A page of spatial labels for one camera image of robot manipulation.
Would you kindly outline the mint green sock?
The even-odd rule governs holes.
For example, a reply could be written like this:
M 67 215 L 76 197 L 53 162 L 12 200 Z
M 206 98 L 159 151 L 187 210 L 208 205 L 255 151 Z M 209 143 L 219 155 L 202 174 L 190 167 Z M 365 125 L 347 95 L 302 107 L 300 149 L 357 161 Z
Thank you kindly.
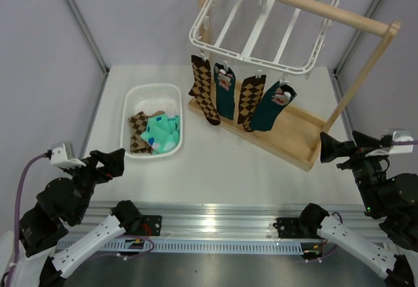
M 180 117 L 160 114 L 148 119 L 146 129 L 140 134 L 151 148 L 152 155 L 173 151 L 180 143 Z

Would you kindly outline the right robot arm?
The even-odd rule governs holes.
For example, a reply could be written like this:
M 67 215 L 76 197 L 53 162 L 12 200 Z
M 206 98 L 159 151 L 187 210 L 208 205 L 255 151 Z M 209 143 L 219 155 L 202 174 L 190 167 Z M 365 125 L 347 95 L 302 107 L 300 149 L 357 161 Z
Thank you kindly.
M 354 131 L 352 140 L 338 141 L 320 133 L 320 161 L 337 164 L 353 174 L 364 204 L 364 215 L 374 221 L 371 236 L 357 233 L 323 207 L 309 203 L 298 217 L 307 238 L 326 239 L 350 253 L 381 277 L 386 286 L 417 285 L 417 175 L 387 176 L 389 158 L 417 147 L 409 132 L 396 129 L 380 138 Z

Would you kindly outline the brown checkered sock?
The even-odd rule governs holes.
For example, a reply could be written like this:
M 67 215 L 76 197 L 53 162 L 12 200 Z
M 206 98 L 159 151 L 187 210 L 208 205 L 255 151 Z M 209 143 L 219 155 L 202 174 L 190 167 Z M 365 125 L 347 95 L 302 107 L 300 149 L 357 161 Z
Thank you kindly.
M 238 120 L 245 131 L 252 132 L 250 123 L 263 97 L 266 75 L 251 76 L 242 81 L 238 100 Z
M 213 126 L 221 123 L 219 114 L 212 102 L 212 72 L 209 60 L 191 55 L 191 67 L 193 71 L 193 85 L 189 90 L 200 107 L 206 120 Z

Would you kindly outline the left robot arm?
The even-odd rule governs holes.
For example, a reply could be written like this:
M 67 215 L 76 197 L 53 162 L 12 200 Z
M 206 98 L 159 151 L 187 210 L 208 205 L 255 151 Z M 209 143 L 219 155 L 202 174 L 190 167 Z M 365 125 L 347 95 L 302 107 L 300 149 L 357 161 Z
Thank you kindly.
M 19 218 L 15 247 L 22 247 L 24 256 L 16 263 L 11 286 L 63 286 L 103 245 L 120 235 L 136 234 L 142 226 L 140 211 L 132 201 L 123 200 L 94 230 L 57 252 L 57 244 L 68 234 L 68 228 L 83 221 L 95 187 L 123 175 L 125 150 L 93 150 L 80 160 L 56 147 L 43 156 L 68 177 L 50 181 L 36 196 L 35 206 Z

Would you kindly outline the christmas pattern sock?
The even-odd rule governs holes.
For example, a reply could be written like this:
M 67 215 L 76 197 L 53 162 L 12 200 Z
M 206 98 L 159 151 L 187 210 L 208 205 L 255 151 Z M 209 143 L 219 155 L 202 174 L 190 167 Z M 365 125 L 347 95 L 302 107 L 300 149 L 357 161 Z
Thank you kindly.
M 270 131 L 282 110 L 297 96 L 287 84 L 276 82 L 264 94 L 255 109 L 249 127 L 253 131 Z
M 234 119 L 234 91 L 236 77 L 231 68 L 227 70 L 220 63 L 214 65 L 214 81 L 216 86 L 216 109 L 220 116 Z

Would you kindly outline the white plastic clip hanger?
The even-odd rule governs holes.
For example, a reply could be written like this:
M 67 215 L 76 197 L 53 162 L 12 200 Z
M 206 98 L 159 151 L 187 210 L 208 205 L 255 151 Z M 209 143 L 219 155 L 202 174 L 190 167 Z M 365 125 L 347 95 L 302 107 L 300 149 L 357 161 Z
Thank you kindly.
M 340 0 L 314 0 L 338 7 Z M 198 0 L 199 14 L 189 40 L 207 60 L 217 54 L 308 78 L 324 46 L 332 20 L 309 16 L 275 0 Z

